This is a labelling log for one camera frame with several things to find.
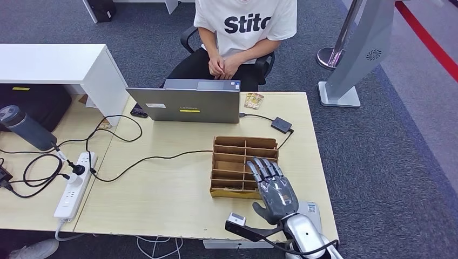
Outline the person's right hand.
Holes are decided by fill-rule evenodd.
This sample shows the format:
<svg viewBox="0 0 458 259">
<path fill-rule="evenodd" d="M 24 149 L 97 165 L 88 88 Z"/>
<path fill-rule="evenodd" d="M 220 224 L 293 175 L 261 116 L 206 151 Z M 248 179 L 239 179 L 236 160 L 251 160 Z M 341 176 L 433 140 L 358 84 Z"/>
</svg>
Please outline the person's right hand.
<svg viewBox="0 0 458 259">
<path fill-rule="evenodd" d="M 224 59 L 218 54 L 209 55 L 210 61 L 208 62 L 208 68 L 210 75 L 214 76 L 215 79 L 220 78 L 225 74 L 224 72 Z"/>
</svg>

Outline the person's left hand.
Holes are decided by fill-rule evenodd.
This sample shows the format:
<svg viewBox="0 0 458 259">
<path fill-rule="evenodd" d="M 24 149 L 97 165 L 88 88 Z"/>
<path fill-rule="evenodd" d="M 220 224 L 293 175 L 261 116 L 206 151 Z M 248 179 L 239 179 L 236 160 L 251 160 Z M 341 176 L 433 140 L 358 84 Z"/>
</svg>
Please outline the person's left hand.
<svg viewBox="0 0 458 259">
<path fill-rule="evenodd" d="M 219 76 L 221 80 L 230 80 L 236 74 L 239 66 L 243 63 L 243 60 L 238 54 L 232 55 L 227 59 L 220 62 L 220 67 L 223 72 Z"/>
</svg>

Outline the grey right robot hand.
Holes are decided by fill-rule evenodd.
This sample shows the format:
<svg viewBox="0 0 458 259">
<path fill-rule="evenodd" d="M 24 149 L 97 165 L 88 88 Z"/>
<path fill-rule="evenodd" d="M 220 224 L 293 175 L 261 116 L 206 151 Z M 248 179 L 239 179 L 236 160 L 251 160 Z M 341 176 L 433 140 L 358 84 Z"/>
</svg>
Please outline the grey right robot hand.
<svg viewBox="0 0 458 259">
<path fill-rule="evenodd" d="M 252 203 L 253 210 L 270 225 L 298 212 L 299 201 L 287 177 L 277 162 L 267 158 L 254 157 L 248 160 L 249 167 L 257 183 L 263 205 Z"/>
</svg>

